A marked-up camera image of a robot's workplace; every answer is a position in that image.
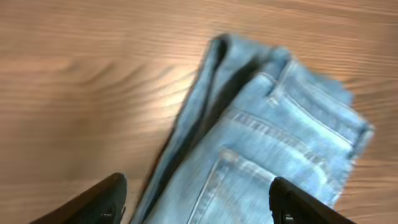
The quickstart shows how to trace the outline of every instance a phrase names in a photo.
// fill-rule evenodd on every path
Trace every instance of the wooden surface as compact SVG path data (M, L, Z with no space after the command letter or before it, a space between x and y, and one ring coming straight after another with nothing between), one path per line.
M374 141L336 209L398 215L398 2L0 1L0 216L26 223L115 171L127 215L207 42L237 32L285 45L357 95Z

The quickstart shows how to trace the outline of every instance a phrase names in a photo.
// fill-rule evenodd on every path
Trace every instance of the stitching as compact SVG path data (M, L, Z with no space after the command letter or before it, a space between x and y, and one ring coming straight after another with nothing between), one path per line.
M314 122L318 123L320 126L326 128L333 134L337 135L339 138L342 140L346 141L348 144L353 145L353 142L347 139L346 137L342 136L340 133L337 131L331 129L329 126L325 125L322 123L320 120L316 119L314 116L312 116L311 113L309 113L305 108L303 108L299 103L297 103L289 94L286 94L286 98L288 98L296 107L298 107L303 113L305 113L310 119L312 119Z

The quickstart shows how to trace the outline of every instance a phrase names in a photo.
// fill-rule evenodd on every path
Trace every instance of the jeans back pocket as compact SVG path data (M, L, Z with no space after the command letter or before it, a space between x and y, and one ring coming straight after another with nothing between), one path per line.
M214 164L188 224L273 223L269 187L275 175L224 149Z

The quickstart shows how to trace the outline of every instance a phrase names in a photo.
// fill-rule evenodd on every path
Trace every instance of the jeans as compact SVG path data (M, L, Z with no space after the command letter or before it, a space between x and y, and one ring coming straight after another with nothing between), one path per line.
M287 49L215 38L132 223L272 223L275 176L332 207L374 132L352 100Z

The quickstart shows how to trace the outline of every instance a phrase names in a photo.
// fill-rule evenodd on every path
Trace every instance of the folded jeans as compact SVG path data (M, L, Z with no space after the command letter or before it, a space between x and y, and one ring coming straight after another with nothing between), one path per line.
M272 223L285 177L333 206L373 127L287 49L215 38L133 223Z

